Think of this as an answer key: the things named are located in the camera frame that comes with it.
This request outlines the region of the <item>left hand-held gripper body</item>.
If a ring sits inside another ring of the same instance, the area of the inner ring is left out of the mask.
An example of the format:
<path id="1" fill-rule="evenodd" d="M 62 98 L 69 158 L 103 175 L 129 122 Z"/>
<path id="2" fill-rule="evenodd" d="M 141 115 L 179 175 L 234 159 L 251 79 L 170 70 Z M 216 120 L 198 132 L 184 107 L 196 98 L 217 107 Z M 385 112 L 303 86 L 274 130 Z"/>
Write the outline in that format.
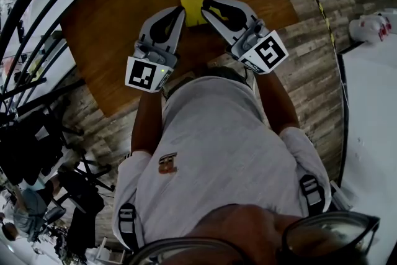
<path id="1" fill-rule="evenodd" d="M 136 41 L 128 57 L 125 85 L 145 92 L 159 92 L 177 64 L 176 48 Z"/>

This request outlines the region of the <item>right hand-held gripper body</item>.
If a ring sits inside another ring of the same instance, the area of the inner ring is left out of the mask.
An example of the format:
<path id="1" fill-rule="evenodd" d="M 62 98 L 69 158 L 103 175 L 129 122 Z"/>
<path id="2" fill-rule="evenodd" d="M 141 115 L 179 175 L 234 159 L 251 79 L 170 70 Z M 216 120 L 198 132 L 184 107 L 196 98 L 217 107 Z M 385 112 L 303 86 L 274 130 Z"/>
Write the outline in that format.
<path id="1" fill-rule="evenodd" d="M 288 57 L 278 33 L 263 20 L 254 22 L 229 49 L 231 56 L 257 74 L 269 74 Z"/>

